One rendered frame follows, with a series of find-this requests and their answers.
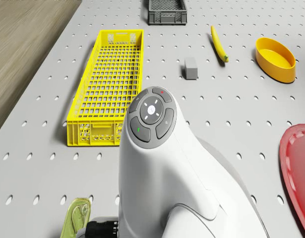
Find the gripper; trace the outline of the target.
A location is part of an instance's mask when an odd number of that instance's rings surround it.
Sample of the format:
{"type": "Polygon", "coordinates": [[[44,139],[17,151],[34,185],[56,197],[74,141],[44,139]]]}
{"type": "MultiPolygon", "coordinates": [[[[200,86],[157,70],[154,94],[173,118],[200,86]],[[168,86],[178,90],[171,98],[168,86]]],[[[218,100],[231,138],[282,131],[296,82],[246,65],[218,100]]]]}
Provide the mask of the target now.
{"type": "Polygon", "coordinates": [[[76,238],[119,238],[117,217],[96,217],[77,232],[76,238]]]}

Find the flat-sided can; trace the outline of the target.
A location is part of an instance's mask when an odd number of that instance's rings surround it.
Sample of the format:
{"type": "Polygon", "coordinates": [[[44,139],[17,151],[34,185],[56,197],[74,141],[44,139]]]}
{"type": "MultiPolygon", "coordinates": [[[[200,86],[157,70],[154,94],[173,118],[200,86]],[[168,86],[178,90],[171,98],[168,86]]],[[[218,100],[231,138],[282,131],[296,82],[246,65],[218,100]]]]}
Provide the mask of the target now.
{"type": "Polygon", "coordinates": [[[88,198],[76,198],[68,207],[60,238],[76,238],[90,219],[91,202],[88,198]]]}

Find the yellow basket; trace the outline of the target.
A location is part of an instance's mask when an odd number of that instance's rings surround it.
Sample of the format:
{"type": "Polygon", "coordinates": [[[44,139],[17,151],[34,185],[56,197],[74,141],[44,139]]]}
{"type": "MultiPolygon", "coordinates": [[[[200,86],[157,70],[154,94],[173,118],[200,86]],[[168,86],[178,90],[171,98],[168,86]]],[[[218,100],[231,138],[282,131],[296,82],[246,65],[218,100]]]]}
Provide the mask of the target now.
{"type": "Polygon", "coordinates": [[[141,92],[144,31],[101,30],[66,118],[68,146],[118,146],[141,92]]]}

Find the grey cube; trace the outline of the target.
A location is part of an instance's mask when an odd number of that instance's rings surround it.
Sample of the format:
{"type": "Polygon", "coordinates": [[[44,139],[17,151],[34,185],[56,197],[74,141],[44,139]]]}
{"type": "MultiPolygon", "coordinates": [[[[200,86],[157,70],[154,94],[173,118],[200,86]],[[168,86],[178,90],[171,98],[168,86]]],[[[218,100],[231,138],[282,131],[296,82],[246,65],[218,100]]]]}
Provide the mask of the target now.
{"type": "Polygon", "coordinates": [[[187,57],[184,59],[185,77],[187,80],[198,78],[198,67],[195,58],[187,57]]]}

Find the red plate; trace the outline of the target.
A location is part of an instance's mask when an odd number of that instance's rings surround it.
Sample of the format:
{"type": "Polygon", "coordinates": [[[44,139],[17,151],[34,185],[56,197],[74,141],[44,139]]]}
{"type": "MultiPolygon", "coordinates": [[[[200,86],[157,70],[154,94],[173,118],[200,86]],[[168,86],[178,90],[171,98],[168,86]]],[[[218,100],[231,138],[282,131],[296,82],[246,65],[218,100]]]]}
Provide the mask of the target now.
{"type": "Polygon", "coordinates": [[[293,125],[284,132],[279,158],[290,200],[305,230],[305,124],[293,125]]]}

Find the banana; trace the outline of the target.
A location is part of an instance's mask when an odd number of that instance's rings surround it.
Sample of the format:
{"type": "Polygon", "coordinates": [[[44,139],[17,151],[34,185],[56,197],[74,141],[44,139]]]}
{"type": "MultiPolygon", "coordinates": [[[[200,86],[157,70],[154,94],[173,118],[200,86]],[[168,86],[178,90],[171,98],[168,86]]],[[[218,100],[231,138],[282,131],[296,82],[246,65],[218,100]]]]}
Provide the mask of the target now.
{"type": "Polygon", "coordinates": [[[223,62],[229,62],[229,57],[228,55],[225,53],[221,42],[219,40],[218,34],[216,32],[216,29],[213,25],[211,25],[211,36],[212,36],[212,41],[215,47],[215,50],[219,56],[219,58],[221,59],[221,61],[223,62]]]}

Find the dark grey basket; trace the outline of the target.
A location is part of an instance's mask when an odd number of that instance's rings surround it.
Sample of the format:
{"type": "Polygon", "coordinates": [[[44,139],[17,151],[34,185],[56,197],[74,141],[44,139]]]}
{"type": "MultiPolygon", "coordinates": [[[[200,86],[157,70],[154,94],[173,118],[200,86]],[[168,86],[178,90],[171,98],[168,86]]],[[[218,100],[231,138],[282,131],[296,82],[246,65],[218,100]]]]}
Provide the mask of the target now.
{"type": "Polygon", "coordinates": [[[184,0],[149,0],[149,25],[186,25],[187,8],[184,0]]]}

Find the yellow bowl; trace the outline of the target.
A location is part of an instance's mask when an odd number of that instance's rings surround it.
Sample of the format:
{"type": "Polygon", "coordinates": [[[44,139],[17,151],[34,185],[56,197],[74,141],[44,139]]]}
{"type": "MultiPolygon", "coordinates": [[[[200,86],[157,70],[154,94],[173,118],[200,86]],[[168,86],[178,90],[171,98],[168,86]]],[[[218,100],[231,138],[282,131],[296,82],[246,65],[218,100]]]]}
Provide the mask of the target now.
{"type": "Polygon", "coordinates": [[[267,75],[282,83],[294,82],[296,59],[287,47],[266,37],[258,38],[255,47],[256,61],[267,75]]]}

